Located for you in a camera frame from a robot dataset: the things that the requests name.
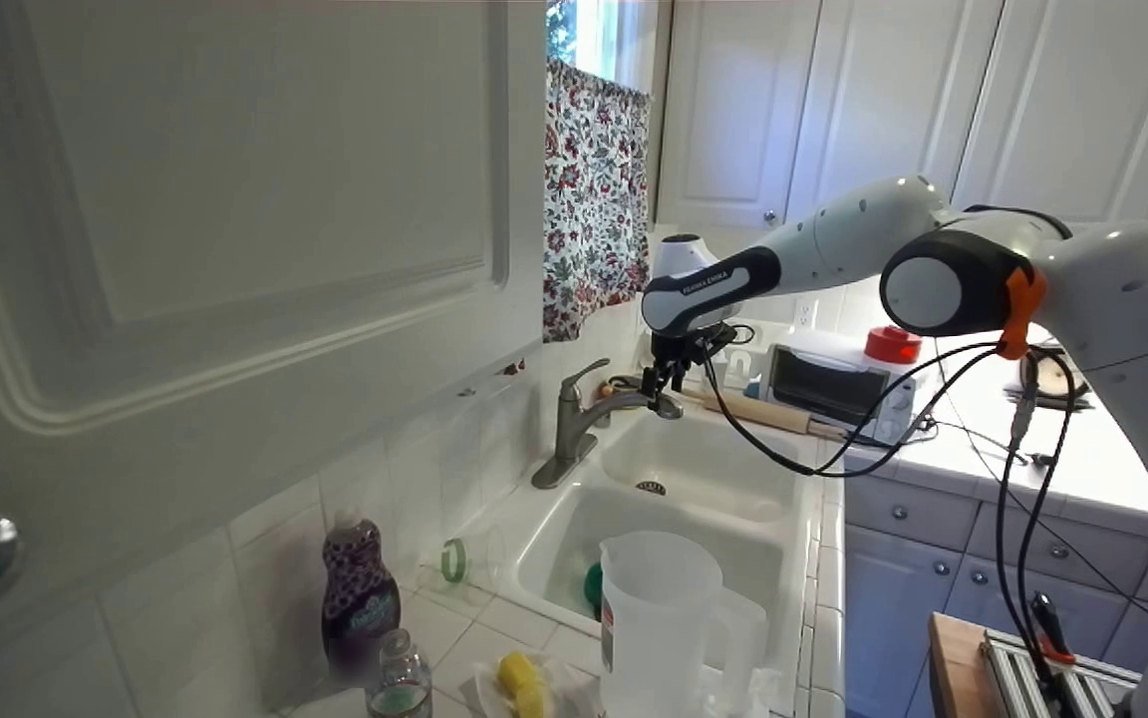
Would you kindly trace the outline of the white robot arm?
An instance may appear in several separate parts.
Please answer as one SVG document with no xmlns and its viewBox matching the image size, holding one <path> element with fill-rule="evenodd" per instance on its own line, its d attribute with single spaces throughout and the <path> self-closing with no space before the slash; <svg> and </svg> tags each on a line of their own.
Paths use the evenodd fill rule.
<svg viewBox="0 0 1148 718">
<path fill-rule="evenodd" d="M 1148 224 L 1071 231 L 1032 207 L 949 207 L 922 174 L 848 193 L 738 255 L 652 274 L 642 296 L 644 391 L 706 361 L 735 302 L 870 274 L 886 315 L 912 335 L 995 332 L 995 352 L 1019 360 L 1028 328 L 1044 328 L 1148 470 Z M 1148 718 L 1148 665 L 1127 711 Z"/>
</svg>

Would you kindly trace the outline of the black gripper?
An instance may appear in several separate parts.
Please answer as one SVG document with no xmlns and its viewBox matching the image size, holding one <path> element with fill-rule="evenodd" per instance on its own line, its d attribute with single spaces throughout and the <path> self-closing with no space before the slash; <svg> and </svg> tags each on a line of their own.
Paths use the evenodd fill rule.
<svg viewBox="0 0 1148 718">
<path fill-rule="evenodd" d="M 687 376 L 690 367 L 712 360 L 735 340 L 738 340 L 735 322 L 712 322 L 712 328 L 676 332 L 676 335 L 652 335 L 648 340 L 652 367 L 642 371 L 644 393 L 652 404 L 664 404 L 671 391 L 676 387 L 676 376 Z"/>
</svg>

